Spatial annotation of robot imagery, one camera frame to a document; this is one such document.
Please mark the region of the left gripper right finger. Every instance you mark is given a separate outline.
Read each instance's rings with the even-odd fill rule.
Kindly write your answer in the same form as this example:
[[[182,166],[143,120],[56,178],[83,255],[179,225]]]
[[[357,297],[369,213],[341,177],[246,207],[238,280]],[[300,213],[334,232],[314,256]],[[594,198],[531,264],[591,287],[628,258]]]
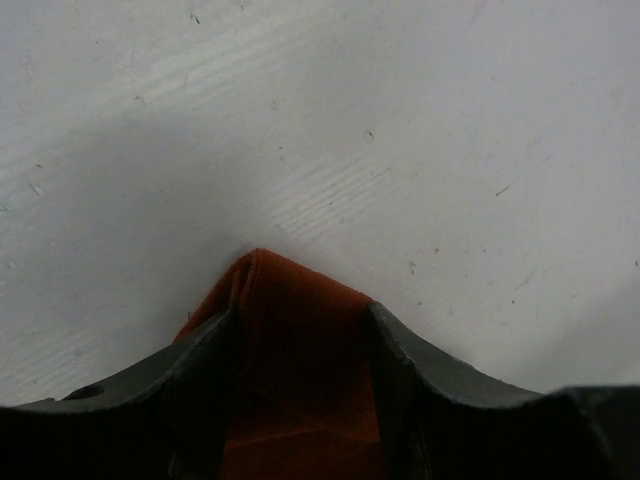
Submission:
[[[368,307],[371,379],[392,479],[636,479],[639,389],[539,394],[490,377]]]

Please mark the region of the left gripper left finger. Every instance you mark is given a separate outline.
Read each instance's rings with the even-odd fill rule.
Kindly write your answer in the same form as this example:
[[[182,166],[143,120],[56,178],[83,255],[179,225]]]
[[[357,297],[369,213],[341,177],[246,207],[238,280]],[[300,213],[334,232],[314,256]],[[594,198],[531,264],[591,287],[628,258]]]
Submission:
[[[1,410],[4,479],[217,479],[240,369],[234,309],[61,400]]]

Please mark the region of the brown towel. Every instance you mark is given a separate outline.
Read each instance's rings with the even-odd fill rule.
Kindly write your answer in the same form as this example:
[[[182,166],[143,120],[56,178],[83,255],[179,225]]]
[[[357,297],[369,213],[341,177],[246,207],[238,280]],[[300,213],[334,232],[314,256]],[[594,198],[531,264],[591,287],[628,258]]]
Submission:
[[[240,257],[180,330],[234,308],[243,366],[225,479],[382,479],[369,298],[266,249]]]

